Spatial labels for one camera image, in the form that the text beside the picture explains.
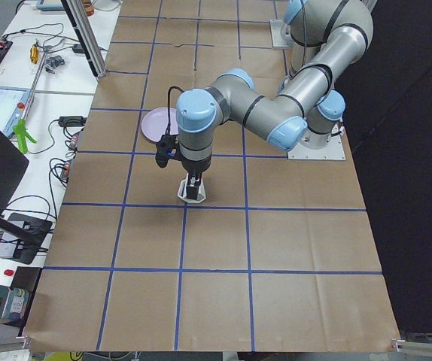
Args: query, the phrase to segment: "gray machine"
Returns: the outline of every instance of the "gray machine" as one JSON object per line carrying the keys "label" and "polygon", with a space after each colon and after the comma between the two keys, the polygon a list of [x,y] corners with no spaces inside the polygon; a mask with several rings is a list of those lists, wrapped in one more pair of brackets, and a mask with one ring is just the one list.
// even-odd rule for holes
{"label": "gray machine", "polygon": [[258,94],[251,77],[237,68],[179,97],[179,134],[162,136],[156,161],[161,168],[170,159],[182,162],[187,178],[178,196],[184,201],[204,200],[202,173],[211,165],[214,129],[228,120],[284,152],[299,142],[318,149],[331,137],[345,110],[333,86],[367,51],[373,36],[370,12],[360,0],[292,0],[284,21],[291,30],[293,56],[274,99]]}

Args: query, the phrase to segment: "pink plate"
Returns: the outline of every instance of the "pink plate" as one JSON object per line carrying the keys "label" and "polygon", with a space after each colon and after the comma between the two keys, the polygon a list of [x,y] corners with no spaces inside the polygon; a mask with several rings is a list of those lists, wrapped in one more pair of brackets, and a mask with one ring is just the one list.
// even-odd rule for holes
{"label": "pink plate", "polygon": [[[178,134],[178,124],[176,123],[176,110],[170,108],[171,112],[171,134]],[[147,139],[157,143],[161,135],[166,131],[168,126],[168,108],[153,109],[142,119],[142,133]]]}

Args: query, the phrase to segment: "table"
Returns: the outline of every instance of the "table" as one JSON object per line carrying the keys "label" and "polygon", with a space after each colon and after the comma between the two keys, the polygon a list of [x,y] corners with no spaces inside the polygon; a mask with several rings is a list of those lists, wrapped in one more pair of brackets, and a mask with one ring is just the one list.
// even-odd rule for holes
{"label": "table", "polygon": [[[14,20],[11,22],[5,34],[17,32],[29,27],[37,27],[48,23],[61,23],[64,25],[62,35],[77,39],[74,29],[64,11],[54,11],[46,14],[35,7],[35,2],[26,2]],[[93,27],[94,35],[100,47],[108,49],[114,31],[115,22],[119,13],[119,8],[112,12],[96,11],[89,17]],[[33,30],[34,32],[47,32],[57,34],[60,26],[48,26]],[[29,61],[29,51],[31,46],[38,39],[41,43],[47,40],[48,36],[43,35],[11,35],[8,40],[14,44],[9,50],[4,61],[0,65],[0,86],[15,86],[20,88],[30,88],[32,80],[37,71],[38,65]],[[67,41],[58,48],[71,46],[74,41]],[[97,87],[97,79],[94,78],[84,54],[74,54],[71,49],[62,50],[53,55],[60,55],[65,60],[65,65],[56,69],[55,74],[43,72],[36,90],[47,93],[68,93],[68,94],[91,94],[93,95]]]}
{"label": "table", "polygon": [[228,123],[207,200],[186,205],[181,165],[158,168],[139,130],[168,86],[230,68],[274,96],[287,54],[271,48],[273,3],[126,2],[121,14],[108,58],[138,55],[99,81],[25,330],[34,350],[390,349],[397,326],[348,144],[344,162],[292,161]]}
{"label": "table", "polygon": [[[75,36],[64,12],[57,11],[45,14],[35,8],[35,3],[35,1],[27,1],[5,33],[38,26],[43,23],[63,23],[65,26],[63,34],[70,37]],[[99,3],[101,7],[111,4],[109,0],[99,1]],[[119,10],[118,8],[109,13],[96,11],[90,17],[91,26],[99,46],[109,47]],[[10,37],[10,40],[14,42],[14,45],[4,59],[2,66],[0,66],[0,86],[30,88],[37,69],[37,65],[33,65],[29,61],[29,49],[35,42],[35,35],[14,35]],[[37,93],[26,123],[29,134],[38,141],[37,144],[28,142],[29,150],[32,152],[37,152],[50,145],[47,126],[51,120],[66,115],[82,115],[86,117],[93,100],[97,81],[92,75],[85,57],[73,54],[70,50],[64,50],[60,54],[65,58],[66,64],[58,68],[56,74],[43,72],[36,87]],[[52,130],[56,145],[47,152],[38,155],[27,154],[30,161],[29,167],[17,191],[14,193],[13,199],[28,194],[36,194],[45,197],[51,203],[48,186],[48,162],[53,157],[64,158],[67,153],[62,129],[54,125]],[[59,207],[65,189],[55,180],[53,181],[53,191],[56,205]],[[14,204],[14,207],[47,211],[47,206],[43,202],[31,198],[18,201]],[[47,235],[42,247],[49,247],[50,241],[51,235]],[[42,267],[44,261],[45,256],[38,256],[30,266]],[[0,259],[0,284],[10,285],[12,278],[4,276],[3,271],[8,268],[15,269],[19,265],[21,264],[14,261]]]}

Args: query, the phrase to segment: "black curtain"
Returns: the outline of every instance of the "black curtain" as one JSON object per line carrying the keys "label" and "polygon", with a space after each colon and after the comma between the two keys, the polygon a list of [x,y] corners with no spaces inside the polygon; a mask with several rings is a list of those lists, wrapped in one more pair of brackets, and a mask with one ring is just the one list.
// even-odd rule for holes
{"label": "black curtain", "polygon": [[432,332],[432,2],[379,0],[373,20],[336,88],[398,326]]}

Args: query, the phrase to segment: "green clip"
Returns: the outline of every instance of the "green clip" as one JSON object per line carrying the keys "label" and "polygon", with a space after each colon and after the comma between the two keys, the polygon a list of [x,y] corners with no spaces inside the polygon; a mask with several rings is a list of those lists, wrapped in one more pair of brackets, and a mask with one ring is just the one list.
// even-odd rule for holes
{"label": "green clip", "polygon": [[27,154],[28,152],[26,138],[28,138],[32,143],[37,143],[37,141],[27,132],[26,121],[24,119],[20,119],[17,125],[14,126],[14,133],[17,136],[19,150],[23,154]]}

